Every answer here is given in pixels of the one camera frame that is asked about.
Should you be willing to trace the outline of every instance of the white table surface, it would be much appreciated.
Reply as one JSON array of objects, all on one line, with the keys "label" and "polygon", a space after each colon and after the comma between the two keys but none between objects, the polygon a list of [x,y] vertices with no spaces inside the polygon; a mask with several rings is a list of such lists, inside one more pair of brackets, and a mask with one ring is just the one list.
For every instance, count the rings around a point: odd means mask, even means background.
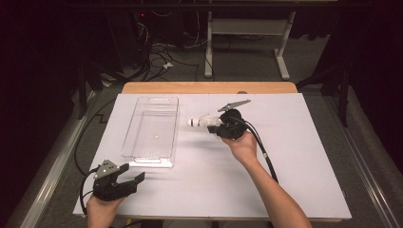
[{"label": "white table surface", "polygon": [[[145,171],[137,193],[117,214],[154,219],[268,219],[259,193],[228,146],[190,118],[217,112],[227,103],[250,99],[238,107],[259,132],[280,185],[309,219],[350,219],[349,208],[326,156],[302,94],[120,94],[91,168],[109,159],[125,163],[121,148],[139,97],[178,97],[179,131],[173,168],[132,167],[118,182]],[[258,150],[260,162],[267,164]],[[92,176],[85,192],[92,190]],[[82,215],[79,201],[73,214]]]}]

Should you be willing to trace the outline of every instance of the cable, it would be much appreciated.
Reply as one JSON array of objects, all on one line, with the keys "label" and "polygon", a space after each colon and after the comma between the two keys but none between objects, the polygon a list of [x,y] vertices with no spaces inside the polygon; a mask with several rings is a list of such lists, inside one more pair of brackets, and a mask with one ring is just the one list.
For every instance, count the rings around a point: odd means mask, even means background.
[{"label": "cable", "polygon": [[83,174],[83,176],[86,175],[86,172],[83,171],[83,169],[80,167],[80,165],[79,165],[79,163],[78,163],[78,161],[77,161],[77,148],[78,148],[78,145],[80,144],[80,141],[81,141],[81,139],[83,138],[83,135],[84,135],[84,133],[86,132],[86,129],[88,128],[89,124],[91,124],[91,122],[94,120],[95,117],[97,117],[97,116],[98,116],[98,117],[101,117],[101,120],[99,121],[99,123],[101,123],[101,124],[107,123],[107,122],[103,122],[103,121],[102,121],[102,118],[104,117],[104,115],[103,115],[103,114],[99,114],[99,113],[102,111],[102,109],[104,109],[106,106],[108,106],[108,105],[110,105],[111,103],[113,103],[115,100],[116,100],[116,98],[113,99],[112,101],[110,101],[110,102],[104,104],[104,105],[91,117],[91,119],[89,119],[89,121],[88,121],[88,123],[86,124],[86,126],[84,127],[84,129],[80,132],[80,136],[78,137],[78,141],[77,141],[77,143],[76,143],[76,146],[74,147],[74,154],[73,154],[73,157],[74,157],[74,163],[75,163],[77,169],[80,171],[81,174]]},{"label": "cable", "polygon": [[208,61],[207,57],[204,57],[205,62],[207,62],[208,65],[211,67],[211,76],[213,76],[213,82],[216,82],[216,75],[214,73],[214,68],[211,66],[210,61]]},{"label": "cable", "polygon": [[83,213],[86,216],[86,207],[84,206],[84,196],[83,196],[83,190],[84,190],[84,184],[86,183],[86,179],[91,175],[92,173],[96,173],[99,169],[99,166],[91,169],[86,175],[84,176],[83,180],[81,181],[81,187],[80,187],[80,204],[81,208],[83,209]]},{"label": "cable", "polygon": [[229,117],[229,118],[232,119],[232,120],[237,121],[237,122],[240,123],[240,124],[244,124],[244,125],[251,131],[251,133],[252,133],[253,136],[255,137],[255,139],[256,139],[256,141],[257,141],[259,147],[260,147],[260,150],[261,150],[261,152],[262,152],[262,154],[263,154],[263,157],[266,159],[267,165],[269,166],[269,169],[270,169],[270,173],[272,174],[272,178],[273,178],[276,182],[278,182],[278,177],[277,177],[275,168],[273,167],[273,164],[272,164],[272,162],[270,161],[269,156],[267,155],[266,150],[264,149],[263,143],[262,143],[261,140],[260,140],[260,136],[259,136],[258,131],[256,130],[256,128],[255,128],[254,126],[252,126],[249,122],[240,120],[240,119],[235,118],[235,117]]}]

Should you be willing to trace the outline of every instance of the wooden table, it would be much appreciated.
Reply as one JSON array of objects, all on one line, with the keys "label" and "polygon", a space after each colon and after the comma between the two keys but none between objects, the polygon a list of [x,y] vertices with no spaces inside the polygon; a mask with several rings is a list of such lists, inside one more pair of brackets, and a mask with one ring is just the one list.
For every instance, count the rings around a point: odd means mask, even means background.
[{"label": "wooden table", "polygon": [[289,82],[155,82],[127,83],[122,93],[297,93]]}]

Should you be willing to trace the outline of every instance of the clear plastic container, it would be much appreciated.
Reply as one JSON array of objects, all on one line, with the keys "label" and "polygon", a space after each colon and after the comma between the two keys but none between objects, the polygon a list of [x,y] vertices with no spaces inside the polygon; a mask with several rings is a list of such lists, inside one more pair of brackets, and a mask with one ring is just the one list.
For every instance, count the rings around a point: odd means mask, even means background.
[{"label": "clear plastic container", "polygon": [[173,166],[178,103],[176,97],[137,100],[122,150],[131,166]]}]

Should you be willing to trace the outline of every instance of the human arm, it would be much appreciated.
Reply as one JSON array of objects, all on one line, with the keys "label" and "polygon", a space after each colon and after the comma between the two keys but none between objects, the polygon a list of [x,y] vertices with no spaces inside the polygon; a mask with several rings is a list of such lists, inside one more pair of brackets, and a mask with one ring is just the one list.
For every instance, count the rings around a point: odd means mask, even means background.
[{"label": "human arm", "polygon": [[312,227],[299,205],[261,166],[252,133],[246,131],[237,140],[221,139],[249,173],[274,227]]},{"label": "human arm", "polygon": [[103,201],[91,196],[86,203],[87,227],[108,228],[115,219],[116,211],[125,198]]}]

